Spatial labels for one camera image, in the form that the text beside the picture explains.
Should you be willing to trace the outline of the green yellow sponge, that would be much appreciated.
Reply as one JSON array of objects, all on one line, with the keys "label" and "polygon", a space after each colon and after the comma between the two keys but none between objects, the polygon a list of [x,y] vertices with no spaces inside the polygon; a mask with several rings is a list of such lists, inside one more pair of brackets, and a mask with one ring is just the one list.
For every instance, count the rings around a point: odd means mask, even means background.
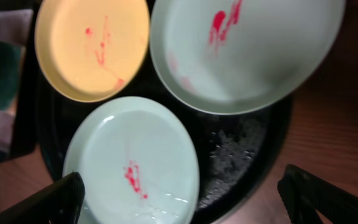
[{"label": "green yellow sponge", "polygon": [[8,110],[17,95],[24,49],[0,42],[0,110]]}]

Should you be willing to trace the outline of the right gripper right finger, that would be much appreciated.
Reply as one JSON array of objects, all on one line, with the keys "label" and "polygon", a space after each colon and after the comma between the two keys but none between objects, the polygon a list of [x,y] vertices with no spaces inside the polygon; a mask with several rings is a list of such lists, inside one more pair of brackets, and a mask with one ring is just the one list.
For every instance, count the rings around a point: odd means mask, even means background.
[{"label": "right gripper right finger", "polygon": [[332,223],[358,223],[358,197],[293,164],[277,189],[292,224],[321,223],[319,213]]}]

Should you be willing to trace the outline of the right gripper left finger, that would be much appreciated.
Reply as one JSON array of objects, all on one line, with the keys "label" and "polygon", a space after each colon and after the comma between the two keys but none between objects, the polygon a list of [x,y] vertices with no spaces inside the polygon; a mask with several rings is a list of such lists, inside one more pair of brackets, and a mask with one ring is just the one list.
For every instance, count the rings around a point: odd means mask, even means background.
[{"label": "right gripper left finger", "polygon": [[77,224],[85,198],[85,186],[78,172],[57,182],[0,213],[0,224]]}]

